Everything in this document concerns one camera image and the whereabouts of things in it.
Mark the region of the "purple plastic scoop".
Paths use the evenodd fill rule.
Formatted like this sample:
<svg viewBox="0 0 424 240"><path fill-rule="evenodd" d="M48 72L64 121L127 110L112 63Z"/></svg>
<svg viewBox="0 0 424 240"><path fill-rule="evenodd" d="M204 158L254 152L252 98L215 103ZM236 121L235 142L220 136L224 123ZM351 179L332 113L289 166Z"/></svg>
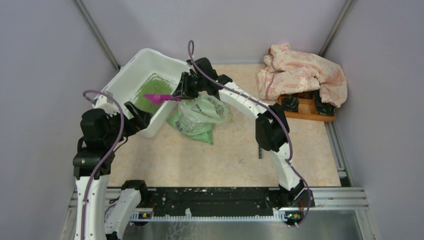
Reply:
<svg viewBox="0 0 424 240"><path fill-rule="evenodd" d="M143 95L148 101L150 101L154 105L161 105L165 101L175 101L180 102L182 100L181 97L174 97L171 94L152 94L146 93Z"/></svg>

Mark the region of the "green cat litter bag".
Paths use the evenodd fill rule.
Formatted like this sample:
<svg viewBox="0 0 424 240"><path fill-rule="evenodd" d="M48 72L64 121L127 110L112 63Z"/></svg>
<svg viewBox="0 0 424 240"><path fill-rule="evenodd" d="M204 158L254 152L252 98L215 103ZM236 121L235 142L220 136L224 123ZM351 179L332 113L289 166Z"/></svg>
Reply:
<svg viewBox="0 0 424 240"><path fill-rule="evenodd" d="M214 125L231 119L232 113L226 103L214 96L200 94L195 99L180 101L176 113L166 122L192 140L213 145Z"/></svg>

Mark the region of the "white plastic litter box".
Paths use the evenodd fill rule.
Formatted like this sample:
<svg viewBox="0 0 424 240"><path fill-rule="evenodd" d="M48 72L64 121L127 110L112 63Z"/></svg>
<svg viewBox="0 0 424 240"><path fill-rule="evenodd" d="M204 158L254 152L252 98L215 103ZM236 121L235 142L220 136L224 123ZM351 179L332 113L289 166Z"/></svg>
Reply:
<svg viewBox="0 0 424 240"><path fill-rule="evenodd" d="M178 86L182 72L188 72L189 66L185 61L171 58L151 48L140 50L112 80L101 90L110 94L121 106L124 115L129 119L130 112L124 103L130 101L135 105L140 87L153 77L162 78L172 89ZM149 126L137 134L145 138L153 138L169 115L177 106L176 101L166 101L152 116Z"/></svg>

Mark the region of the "black bag clip strip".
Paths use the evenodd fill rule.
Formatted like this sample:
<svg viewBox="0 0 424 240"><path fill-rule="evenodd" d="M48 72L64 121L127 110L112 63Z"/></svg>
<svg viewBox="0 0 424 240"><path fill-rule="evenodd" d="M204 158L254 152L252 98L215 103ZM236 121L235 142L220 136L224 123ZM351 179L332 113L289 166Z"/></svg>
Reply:
<svg viewBox="0 0 424 240"><path fill-rule="evenodd" d="M259 159L263 159L263 157L264 157L263 149L262 148L259 148L259 150L258 150L258 158Z"/></svg>

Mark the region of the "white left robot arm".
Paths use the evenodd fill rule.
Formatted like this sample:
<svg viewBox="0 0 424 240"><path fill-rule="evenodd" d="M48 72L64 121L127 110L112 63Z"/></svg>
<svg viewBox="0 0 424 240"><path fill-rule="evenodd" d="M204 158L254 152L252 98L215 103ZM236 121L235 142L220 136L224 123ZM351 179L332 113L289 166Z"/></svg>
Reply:
<svg viewBox="0 0 424 240"><path fill-rule="evenodd" d="M127 180L111 208L106 193L115 148L119 142L146 129L152 114L126 102L132 114L109 115L101 108L86 111L80 122L83 136L78 140L73 158L73 175L77 189L76 240L121 240L137 207L150 202L151 194L143 180Z"/></svg>

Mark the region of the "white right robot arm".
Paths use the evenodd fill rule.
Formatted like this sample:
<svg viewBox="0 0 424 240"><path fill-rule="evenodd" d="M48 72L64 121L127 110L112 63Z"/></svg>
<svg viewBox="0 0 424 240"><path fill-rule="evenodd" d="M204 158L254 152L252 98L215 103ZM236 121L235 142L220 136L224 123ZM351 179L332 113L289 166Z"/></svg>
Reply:
<svg viewBox="0 0 424 240"><path fill-rule="evenodd" d="M229 76L218 75L206 57L187 63L191 69L181 74L173 98L191 100L200 92L207 92L253 120L256 142L274 157L281 199L287 206L295 206L306 186L305 180L294 170L293 144L283 107L278 103L267 105L240 88Z"/></svg>

